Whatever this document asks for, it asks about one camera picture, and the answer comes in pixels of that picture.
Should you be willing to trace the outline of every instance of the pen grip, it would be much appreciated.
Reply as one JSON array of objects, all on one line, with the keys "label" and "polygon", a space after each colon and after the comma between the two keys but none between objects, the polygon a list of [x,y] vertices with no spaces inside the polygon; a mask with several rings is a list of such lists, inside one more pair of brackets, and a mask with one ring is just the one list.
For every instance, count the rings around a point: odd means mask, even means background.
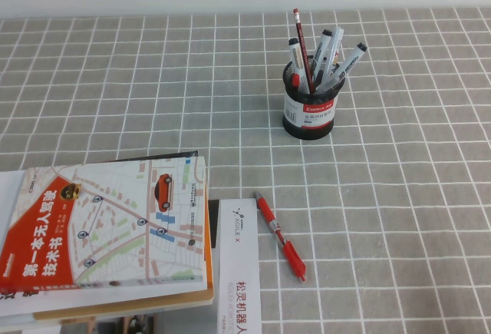
[{"label": "pen grip", "polygon": [[264,199],[264,197],[258,199],[258,207],[262,212],[262,215],[266,219],[266,223],[271,223],[275,219],[275,215],[268,206],[268,203]]}]

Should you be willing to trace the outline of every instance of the red pen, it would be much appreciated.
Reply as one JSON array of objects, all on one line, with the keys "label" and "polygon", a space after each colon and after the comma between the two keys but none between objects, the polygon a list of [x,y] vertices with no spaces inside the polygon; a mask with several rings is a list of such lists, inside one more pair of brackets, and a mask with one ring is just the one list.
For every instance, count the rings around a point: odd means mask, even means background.
[{"label": "red pen", "polygon": [[266,222],[269,223],[269,226],[275,233],[281,244],[283,245],[283,253],[285,254],[290,267],[293,270],[293,273],[303,281],[305,281],[305,264],[302,259],[298,255],[297,251],[293,247],[292,242],[287,240],[282,233],[282,228],[279,226],[278,222],[275,219],[275,215],[268,206],[268,203],[264,199],[264,197],[259,192],[254,192],[254,197],[257,201],[258,208],[261,210],[262,215],[266,219]]}]

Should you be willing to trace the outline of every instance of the pen holder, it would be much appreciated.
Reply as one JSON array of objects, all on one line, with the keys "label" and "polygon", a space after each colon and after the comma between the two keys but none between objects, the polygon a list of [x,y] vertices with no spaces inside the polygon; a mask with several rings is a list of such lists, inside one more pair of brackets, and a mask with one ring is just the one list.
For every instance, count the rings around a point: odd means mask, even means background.
[{"label": "pen holder", "polygon": [[301,140],[318,140],[332,131],[334,112],[338,101],[338,92],[344,85],[343,78],[331,90],[324,94],[303,94],[292,86],[293,67],[288,63],[283,71],[285,83],[285,108],[283,127],[293,137]]}]

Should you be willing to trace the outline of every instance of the marker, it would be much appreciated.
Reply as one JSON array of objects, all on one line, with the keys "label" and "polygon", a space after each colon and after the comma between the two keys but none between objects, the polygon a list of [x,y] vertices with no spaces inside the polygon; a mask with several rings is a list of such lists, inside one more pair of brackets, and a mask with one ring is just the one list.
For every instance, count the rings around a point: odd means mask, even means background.
[{"label": "marker", "polygon": [[298,75],[298,92],[303,94],[308,94],[308,81],[305,76],[304,61],[302,59],[302,52],[300,50],[300,44],[297,38],[290,38],[288,42],[288,47],[290,49],[290,59],[292,60],[293,75]]},{"label": "marker", "polygon": [[336,27],[336,29],[334,30],[334,34],[332,35],[332,38],[329,41],[328,51],[326,53],[327,61],[325,62],[324,75],[322,76],[323,84],[327,82],[329,77],[331,76],[330,74],[331,66],[334,62],[334,57],[336,56],[336,49],[339,48],[338,46],[341,43],[343,34],[344,34],[344,29]]},{"label": "marker", "polygon": [[361,59],[365,52],[367,52],[367,46],[360,42],[356,48],[351,50],[349,56],[341,63],[339,68],[336,69],[329,82],[333,81],[335,84],[337,84],[338,82],[342,81],[342,79],[346,77],[346,74],[348,74],[351,69],[353,69],[354,65]]},{"label": "marker", "polygon": [[322,61],[324,60],[325,52],[328,50],[328,44],[332,37],[332,31],[325,29],[322,32],[321,41],[319,42],[319,46],[315,51],[314,59],[312,60],[312,79],[314,82],[317,81],[317,76],[319,71],[321,70]]},{"label": "marker", "polygon": [[317,91],[314,93],[314,96],[318,94],[325,94],[327,91],[332,90],[334,86],[338,84],[334,80],[330,79],[325,83],[321,83],[319,86],[317,86]]}]

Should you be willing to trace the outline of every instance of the pencil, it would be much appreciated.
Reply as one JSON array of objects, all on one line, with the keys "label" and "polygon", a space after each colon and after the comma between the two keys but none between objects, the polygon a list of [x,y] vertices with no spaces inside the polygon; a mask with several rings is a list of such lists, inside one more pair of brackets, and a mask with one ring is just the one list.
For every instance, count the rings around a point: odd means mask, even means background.
[{"label": "pencil", "polygon": [[310,94],[315,93],[314,83],[312,82],[312,74],[310,72],[310,65],[308,63],[307,49],[305,48],[304,32],[302,30],[302,24],[300,23],[300,14],[298,9],[293,9],[293,14],[295,16],[295,23],[297,25],[298,40],[300,41],[300,48],[302,50],[302,60],[304,61],[305,75],[307,76],[308,89]]}]

